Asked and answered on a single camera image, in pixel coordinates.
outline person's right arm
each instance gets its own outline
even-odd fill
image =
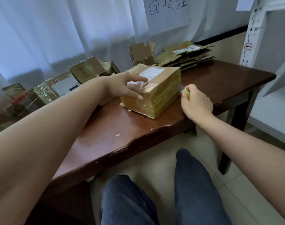
[[[186,116],[199,125],[285,219],[285,151],[242,132],[212,114],[212,103],[195,85],[182,95]]]

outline wooden table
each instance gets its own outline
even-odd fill
[[[214,104],[214,115],[235,109],[231,125],[244,130],[259,87],[276,75],[222,61],[208,61],[181,73]],[[48,198],[195,126],[182,111],[180,97],[156,119],[120,107],[116,98],[94,112],[43,194]],[[219,170],[230,160],[223,154]]]

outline person's right hand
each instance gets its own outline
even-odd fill
[[[190,93],[189,100],[185,93],[182,94],[181,98],[181,106],[186,116],[196,124],[213,116],[213,105],[210,99],[199,91],[194,84],[187,85],[185,88]]]

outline white curtain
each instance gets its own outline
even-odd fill
[[[31,88],[91,56],[132,66],[129,46],[200,41],[248,24],[238,0],[187,0],[190,24],[150,36],[143,0],[0,0],[0,91]]]

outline person's leg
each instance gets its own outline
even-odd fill
[[[231,225],[207,170],[189,151],[177,154],[175,207],[178,225]]]
[[[155,204],[128,175],[118,175],[106,185],[101,212],[101,225],[159,225]]]

